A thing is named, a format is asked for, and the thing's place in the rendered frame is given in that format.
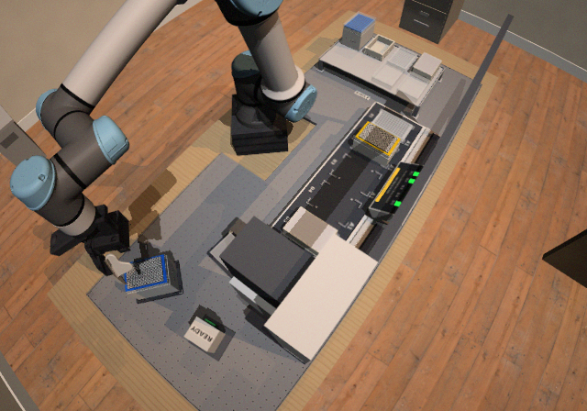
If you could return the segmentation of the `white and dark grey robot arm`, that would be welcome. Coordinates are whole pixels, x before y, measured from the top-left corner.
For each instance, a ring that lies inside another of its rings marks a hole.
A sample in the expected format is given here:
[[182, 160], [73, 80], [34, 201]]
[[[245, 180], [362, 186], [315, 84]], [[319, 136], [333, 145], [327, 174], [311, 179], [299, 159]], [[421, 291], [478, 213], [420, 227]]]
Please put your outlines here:
[[[127, 0], [58, 90], [39, 97], [37, 116], [61, 150], [50, 159], [34, 155], [20, 162], [11, 175], [10, 189], [28, 209], [57, 226], [51, 234], [51, 255], [61, 256], [87, 239], [72, 237], [94, 221], [94, 204], [82, 191], [129, 149], [127, 137], [110, 117], [93, 120], [89, 115], [161, 21], [186, 1]], [[317, 90], [294, 65], [278, 14], [283, 0], [215, 1], [249, 48], [231, 64], [238, 122], [247, 128], [266, 128], [279, 116], [293, 123], [301, 120], [313, 106]]]

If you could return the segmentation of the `yellow tip rack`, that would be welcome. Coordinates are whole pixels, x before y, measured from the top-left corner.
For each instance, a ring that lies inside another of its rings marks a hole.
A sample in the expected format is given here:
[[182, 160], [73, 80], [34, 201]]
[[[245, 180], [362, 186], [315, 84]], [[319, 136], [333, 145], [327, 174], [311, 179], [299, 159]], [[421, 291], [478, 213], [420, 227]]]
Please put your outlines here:
[[352, 148], [386, 167], [397, 152], [400, 141], [396, 136], [367, 122], [353, 140]]

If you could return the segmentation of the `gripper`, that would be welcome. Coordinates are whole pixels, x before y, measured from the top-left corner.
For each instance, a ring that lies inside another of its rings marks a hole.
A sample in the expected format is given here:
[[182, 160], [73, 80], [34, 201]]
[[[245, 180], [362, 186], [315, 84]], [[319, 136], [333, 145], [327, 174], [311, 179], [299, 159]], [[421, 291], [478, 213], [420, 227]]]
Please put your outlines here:
[[102, 254], [112, 250], [117, 250], [120, 253], [130, 251], [129, 220], [118, 210], [107, 214], [105, 204], [94, 208], [95, 216], [91, 226], [82, 234], [72, 237], [77, 239], [87, 237], [82, 243], [84, 243], [87, 253], [90, 254], [95, 267], [105, 276], [125, 285], [127, 283], [120, 275], [131, 271], [132, 264], [120, 261], [115, 254], [109, 253], [106, 256]]

